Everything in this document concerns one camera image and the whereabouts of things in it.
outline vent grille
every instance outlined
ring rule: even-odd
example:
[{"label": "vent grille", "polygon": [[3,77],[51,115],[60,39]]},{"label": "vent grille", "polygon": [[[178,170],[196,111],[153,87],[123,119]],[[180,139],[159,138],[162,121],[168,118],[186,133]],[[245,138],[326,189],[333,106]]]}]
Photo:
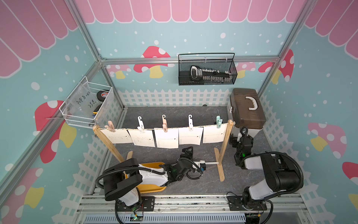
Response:
[{"label": "vent grille", "polygon": [[[131,214],[118,214],[124,223],[243,223],[244,213],[144,214],[143,221],[130,221]],[[88,214],[84,224],[117,224],[114,214]]]}]

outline pink clothespin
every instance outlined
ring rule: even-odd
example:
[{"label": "pink clothespin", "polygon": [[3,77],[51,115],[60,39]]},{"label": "pink clothespin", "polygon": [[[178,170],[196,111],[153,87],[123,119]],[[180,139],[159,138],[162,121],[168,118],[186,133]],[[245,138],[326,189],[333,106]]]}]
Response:
[{"label": "pink clothespin", "polygon": [[163,130],[164,130],[164,132],[168,132],[168,125],[167,125],[167,123],[166,123],[166,120],[164,119],[164,118],[165,118],[165,114],[163,114],[163,115],[161,116],[161,118],[162,118],[162,120],[163,120]]},{"label": "pink clothespin", "polygon": [[108,130],[110,130],[111,132],[116,132],[116,130],[114,129],[114,125],[112,123],[112,121],[108,121],[108,125],[105,126],[105,128],[107,128]]}]

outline white paper sheet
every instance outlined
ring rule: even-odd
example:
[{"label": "white paper sheet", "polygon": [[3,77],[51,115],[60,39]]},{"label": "white paper sheet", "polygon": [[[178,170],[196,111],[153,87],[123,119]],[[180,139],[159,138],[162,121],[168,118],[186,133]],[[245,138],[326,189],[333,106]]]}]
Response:
[{"label": "white paper sheet", "polygon": [[128,134],[127,130],[116,129],[116,132],[111,132],[107,129],[100,130],[105,136],[113,143],[132,143],[132,138]]},{"label": "white paper sheet", "polygon": [[155,140],[158,148],[179,148],[179,129],[168,129],[168,132],[164,132],[163,129],[155,129]]},{"label": "white paper sheet", "polygon": [[128,130],[128,132],[135,146],[155,147],[152,130],[145,130],[144,133],[140,130]]},{"label": "white paper sheet", "polygon": [[222,124],[220,128],[215,125],[205,126],[203,134],[203,143],[222,142],[225,138],[227,124]]},{"label": "white paper sheet", "polygon": [[179,145],[200,145],[202,134],[203,127],[193,127],[192,131],[189,130],[189,127],[179,128]]}]

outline yellow object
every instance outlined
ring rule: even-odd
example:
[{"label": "yellow object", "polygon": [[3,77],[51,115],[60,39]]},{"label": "yellow object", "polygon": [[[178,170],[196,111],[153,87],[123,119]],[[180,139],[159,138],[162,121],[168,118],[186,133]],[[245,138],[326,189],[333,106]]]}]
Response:
[{"label": "yellow object", "polygon": [[358,210],[358,195],[356,194],[349,194],[348,195],[350,201],[355,206],[355,208]]},{"label": "yellow object", "polygon": [[42,196],[44,195],[45,188],[33,188],[30,187],[29,191],[25,197],[25,205],[29,205],[31,208],[36,208],[36,206],[40,203]]},{"label": "yellow object", "polygon": [[238,71],[236,78],[243,78],[243,77],[245,77],[245,70]]},{"label": "yellow object", "polygon": [[117,79],[125,79],[126,76],[123,74],[122,71],[117,71],[117,72],[116,72],[116,78],[117,78]]},{"label": "yellow object", "polygon": [[160,70],[160,65],[153,66],[149,70],[150,70],[149,77],[151,77],[151,78],[162,78],[163,77],[163,73]]},{"label": "yellow object", "polygon": [[279,77],[280,77],[281,74],[282,74],[282,72],[281,72],[280,70],[277,70],[277,71],[275,72],[274,76],[272,77],[271,82],[272,82],[273,84],[276,84],[276,85],[277,85],[277,83],[279,82]]},{"label": "yellow object", "polygon": [[74,139],[77,135],[77,129],[74,127],[70,127],[68,124],[63,123],[61,131],[60,131],[60,140],[65,143],[66,148],[71,147]]},{"label": "yellow object", "polygon": [[[161,168],[161,167],[159,167],[159,165],[164,165],[164,164],[165,163],[163,163],[163,162],[142,163],[143,166],[146,166],[149,168],[156,168],[156,169]],[[164,191],[164,189],[166,189],[166,187],[160,187],[160,186],[157,186],[154,184],[140,184],[137,187],[141,194],[159,192],[159,191]]]},{"label": "yellow object", "polygon": [[317,151],[322,152],[323,148],[328,145],[328,143],[321,137],[317,136],[316,138],[311,139],[311,143]]}]

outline storage box lid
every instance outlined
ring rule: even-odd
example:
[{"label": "storage box lid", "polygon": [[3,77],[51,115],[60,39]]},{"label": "storage box lid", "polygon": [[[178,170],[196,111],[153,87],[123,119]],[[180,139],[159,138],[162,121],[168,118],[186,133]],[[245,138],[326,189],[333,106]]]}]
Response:
[{"label": "storage box lid", "polygon": [[[256,110],[249,110],[249,108],[254,107],[254,103],[251,99],[246,98],[247,96],[256,100]],[[231,92],[230,103],[232,106],[232,117],[235,121],[235,127],[239,128],[247,126],[250,129],[263,128],[266,122],[266,117],[263,113],[256,90],[235,88]]]}]

